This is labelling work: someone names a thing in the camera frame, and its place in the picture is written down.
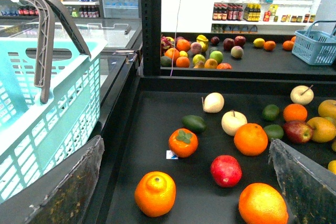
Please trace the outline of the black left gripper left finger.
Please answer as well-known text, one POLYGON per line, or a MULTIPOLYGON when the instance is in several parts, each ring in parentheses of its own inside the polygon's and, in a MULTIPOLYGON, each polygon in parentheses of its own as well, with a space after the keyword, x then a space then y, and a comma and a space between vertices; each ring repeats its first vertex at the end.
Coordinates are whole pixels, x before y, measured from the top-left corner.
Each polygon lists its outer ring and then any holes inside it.
POLYGON ((82 223, 99 178, 103 152, 103 138, 97 135, 25 223, 82 223))

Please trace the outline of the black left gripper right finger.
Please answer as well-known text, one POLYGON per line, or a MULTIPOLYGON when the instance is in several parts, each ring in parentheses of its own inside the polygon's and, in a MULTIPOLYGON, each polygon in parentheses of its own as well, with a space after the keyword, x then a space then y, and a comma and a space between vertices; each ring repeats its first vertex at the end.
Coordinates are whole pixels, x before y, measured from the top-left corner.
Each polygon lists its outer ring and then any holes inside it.
POLYGON ((269 160, 296 223, 335 223, 334 173, 279 139, 269 160))

